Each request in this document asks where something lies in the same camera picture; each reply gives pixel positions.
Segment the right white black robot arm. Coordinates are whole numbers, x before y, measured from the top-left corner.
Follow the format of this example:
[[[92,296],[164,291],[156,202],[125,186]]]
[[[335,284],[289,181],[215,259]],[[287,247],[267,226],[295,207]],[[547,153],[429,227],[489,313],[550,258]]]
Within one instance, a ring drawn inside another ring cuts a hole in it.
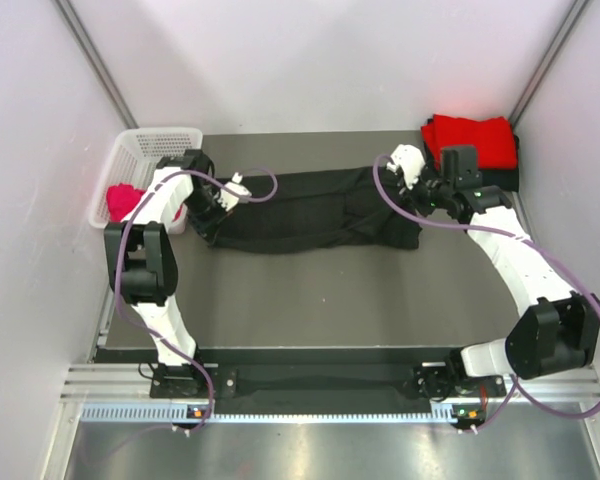
[[[444,150],[439,166],[426,163],[412,145],[400,145],[389,169],[401,176],[401,192],[428,216],[443,209],[488,257],[507,286],[519,314],[504,338],[457,349],[447,361],[446,380],[467,396],[484,377],[516,375],[524,380],[589,365],[600,320],[591,304],[563,280],[528,236],[504,192],[486,186],[469,145]]]

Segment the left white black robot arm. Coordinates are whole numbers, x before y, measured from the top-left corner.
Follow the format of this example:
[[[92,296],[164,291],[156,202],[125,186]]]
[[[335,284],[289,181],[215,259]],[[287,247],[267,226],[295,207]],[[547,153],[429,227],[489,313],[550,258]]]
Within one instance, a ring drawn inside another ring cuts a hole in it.
[[[241,201],[252,199],[244,178],[237,171],[217,179],[213,161],[199,149],[162,157],[138,202],[104,227],[115,311],[146,333],[156,348],[151,378],[155,398],[171,392],[192,397],[213,389],[176,299],[180,272],[169,231],[184,209],[200,217],[204,231],[218,226]]]

